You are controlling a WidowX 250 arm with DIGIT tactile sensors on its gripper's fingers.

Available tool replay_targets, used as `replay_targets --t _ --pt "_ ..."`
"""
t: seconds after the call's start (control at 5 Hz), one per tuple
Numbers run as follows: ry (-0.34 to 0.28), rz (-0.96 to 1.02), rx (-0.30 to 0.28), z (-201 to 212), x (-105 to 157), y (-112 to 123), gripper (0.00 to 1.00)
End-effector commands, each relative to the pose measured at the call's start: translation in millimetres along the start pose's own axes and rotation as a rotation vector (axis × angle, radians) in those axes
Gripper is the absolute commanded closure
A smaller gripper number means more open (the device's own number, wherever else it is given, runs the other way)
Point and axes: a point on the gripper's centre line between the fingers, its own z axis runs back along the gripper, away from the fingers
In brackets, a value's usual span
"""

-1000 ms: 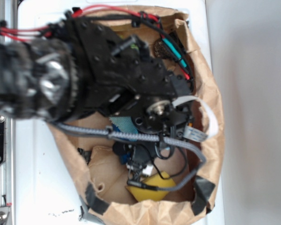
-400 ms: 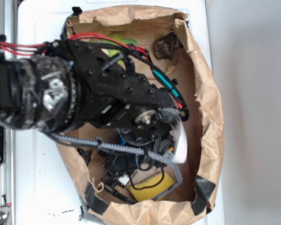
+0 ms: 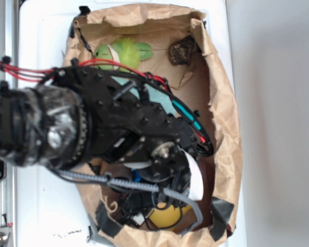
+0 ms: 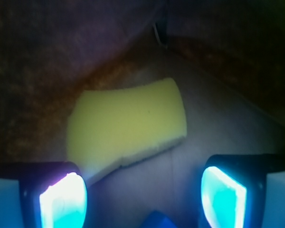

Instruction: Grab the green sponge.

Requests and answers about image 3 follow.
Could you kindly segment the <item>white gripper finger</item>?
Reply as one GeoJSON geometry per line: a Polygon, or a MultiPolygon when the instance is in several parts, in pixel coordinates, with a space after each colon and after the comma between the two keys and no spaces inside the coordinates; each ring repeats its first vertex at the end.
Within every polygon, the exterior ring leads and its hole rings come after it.
{"type": "Polygon", "coordinates": [[[201,201],[204,195],[203,179],[200,168],[195,159],[186,151],[184,154],[187,158],[191,172],[188,197],[193,201],[201,201]]]}

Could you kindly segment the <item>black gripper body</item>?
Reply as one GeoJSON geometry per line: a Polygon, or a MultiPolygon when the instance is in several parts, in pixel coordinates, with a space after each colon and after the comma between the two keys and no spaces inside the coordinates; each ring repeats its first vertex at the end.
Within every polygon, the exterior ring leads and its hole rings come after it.
{"type": "Polygon", "coordinates": [[[196,140],[147,138],[139,149],[127,156],[124,165],[137,169],[141,182],[114,180],[113,188],[121,193],[113,218],[120,224],[148,229],[156,228],[148,219],[153,210],[169,206],[196,209],[196,201],[188,197],[191,172],[184,151],[196,160],[196,140]]]}

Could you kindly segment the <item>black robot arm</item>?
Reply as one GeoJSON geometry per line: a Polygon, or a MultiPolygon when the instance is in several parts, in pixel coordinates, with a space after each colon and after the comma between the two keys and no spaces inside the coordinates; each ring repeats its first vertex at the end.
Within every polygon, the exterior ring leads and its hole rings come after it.
{"type": "Polygon", "coordinates": [[[197,114],[151,74],[71,66],[33,88],[0,82],[0,160],[112,188],[120,224],[187,206],[200,224],[197,161],[212,154],[197,114]]]}

